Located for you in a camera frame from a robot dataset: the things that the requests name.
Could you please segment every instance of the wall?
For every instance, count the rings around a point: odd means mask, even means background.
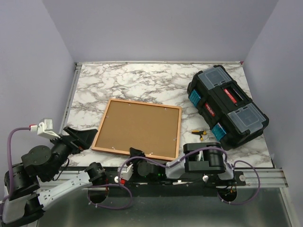
[[[8,170],[6,141],[16,127],[54,120],[59,130],[75,65],[41,0],[0,1],[0,197]],[[30,132],[12,141],[13,163],[48,144]]]
[[[269,117],[265,138],[282,167],[303,224],[303,1],[280,0],[244,62],[255,102]]]
[[[241,61],[277,0],[43,0],[84,61]]]

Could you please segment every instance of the toolbox lid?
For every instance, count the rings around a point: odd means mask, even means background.
[[[208,68],[200,73],[198,77],[208,90],[232,80],[221,67]]]
[[[262,129],[264,126],[262,122],[266,121],[265,117],[253,103],[249,103],[236,111],[228,113],[227,115],[238,127],[240,132],[250,130],[251,134]]]

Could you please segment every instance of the marble table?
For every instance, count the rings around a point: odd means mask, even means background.
[[[242,66],[239,63],[220,63],[251,96]],[[188,99],[187,86],[195,73],[213,64],[201,63],[84,63],[69,114],[67,125],[78,130],[98,128],[110,98],[136,100],[182,107],[179,152],[186,143],[200,142],[192,130],[207,130],[204,142],[214,142],[208,124]],[[263,136],[228,151],[230,162],[244,160],[255,167],[273,167]],[[100,162],[103,166],[119,166],[125,155],[85,150],[70,156],[70,166],[88,166]]]

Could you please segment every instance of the bolt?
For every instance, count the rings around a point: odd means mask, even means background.
[[[208,181],[208,176],[207,176],[207,175],[204,175],[204,176],[202,177],[202,180],[206,183],[206,182]]]
[[[244,182],[246,180],[246,177],[244,175],[239,176],[240,181]]]

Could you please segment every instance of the yellow tool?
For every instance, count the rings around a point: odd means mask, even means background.
[[[203,137],[202,137],[202,136],[203,136],[203,135],[206,135],[206,131],[193,130],[191,133],[192,133],[192,134],[195,134],[195,135],[199,135],[201,141],[203,140]]]

